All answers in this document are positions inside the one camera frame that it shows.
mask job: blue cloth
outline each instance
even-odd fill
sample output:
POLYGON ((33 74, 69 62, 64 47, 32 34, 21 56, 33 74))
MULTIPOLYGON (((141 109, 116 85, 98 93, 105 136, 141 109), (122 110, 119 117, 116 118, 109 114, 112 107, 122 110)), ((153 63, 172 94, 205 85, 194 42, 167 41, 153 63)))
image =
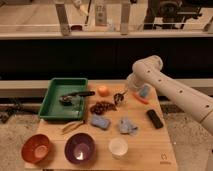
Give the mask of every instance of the blue cloth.
POLYGON ((118 125, 119 131, 121 134, 135 134, 136 131, 138 130, 138 127, 134 125, 129 118, 127 117, 122 117, 119 125, 118 125))

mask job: utensil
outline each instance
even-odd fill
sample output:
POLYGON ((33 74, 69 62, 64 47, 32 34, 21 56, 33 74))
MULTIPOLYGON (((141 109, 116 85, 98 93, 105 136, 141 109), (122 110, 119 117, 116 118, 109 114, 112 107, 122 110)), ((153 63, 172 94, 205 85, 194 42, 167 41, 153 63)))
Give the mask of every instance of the utensil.
POLYGON ((89 161, 95 152, 95 142, 86 133, 78 133, 69 138, 65 145, 65 157, 73 164, 89 161))
POLYGON ((95 95, 94 91, 79 91, 79 92, 68 93, 68 94, 60 96, 59 102, 64 106, 69 106, 73 104, 72 100, 77 96, 86 97, 86 96, 93 96, 93 95, 95 95))
POLYGON ((23 145, 21 155, 24 161, 38 163, 50 152, 51 143, 49 138, 43 134, 30 137, 23 145))
POLYGON ((115 159, 121 159, 128 151, 128 144, 123 138, 113 138, 109 142, 109 151, 115 159))
POLYGON ((124 95, 128 92, 128 90, 125 90, 123 93, 116 93, 114 95, 114 103, 115 105, 119 105, 122 103, 122 101, 124 100, 124 95))
POLYGON ((64 125, 63 127, 61 127, 61 134, 66 134, 70 131, 73 131, 75 129, 77 129, 79 126, 83 125, 85 123, 85 120, 82 121, 71 121, 69 123, 67 123, 66 125, 64 125))

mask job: purple bowl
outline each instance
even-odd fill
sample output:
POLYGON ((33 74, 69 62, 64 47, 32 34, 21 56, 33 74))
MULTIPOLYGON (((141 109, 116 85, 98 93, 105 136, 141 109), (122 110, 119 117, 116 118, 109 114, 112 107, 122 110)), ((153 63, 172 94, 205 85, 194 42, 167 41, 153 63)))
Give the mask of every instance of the purple bowl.
POLYGON ((65 156, 74 164, 85 163, 92 158, 95 143, 86 133, 78 133, 69 138, 65 146, 65 156))

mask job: machine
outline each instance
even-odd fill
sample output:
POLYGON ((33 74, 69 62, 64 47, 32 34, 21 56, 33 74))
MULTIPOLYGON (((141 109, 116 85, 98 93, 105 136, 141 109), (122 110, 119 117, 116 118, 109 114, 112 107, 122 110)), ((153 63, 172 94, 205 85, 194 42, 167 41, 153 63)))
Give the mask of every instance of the machine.
MULTIPOLYGON (((136 61, 133 73, 127 77, 127 88, 137 91, 145 82, 151 84, 213 135, 213 99, 164 75, 160 72, 162 67, 163 62, 156 55, 136 61)), ((212 170, 213 151, 206 168, 206 171, 212 170)))

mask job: black remote control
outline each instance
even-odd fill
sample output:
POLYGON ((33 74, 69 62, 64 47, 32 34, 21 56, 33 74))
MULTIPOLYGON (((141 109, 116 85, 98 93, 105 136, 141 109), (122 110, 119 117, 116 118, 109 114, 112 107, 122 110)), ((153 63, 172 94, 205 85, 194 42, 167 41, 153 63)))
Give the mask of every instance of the black remote control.
POLYGON ((158 117, 158 115, 156 114, 154 110, 148 110, 146 113, 149 116, 150 120, 152 121, 156 129, 163 127, 163 123, 161 122, 160 118, 158 117))

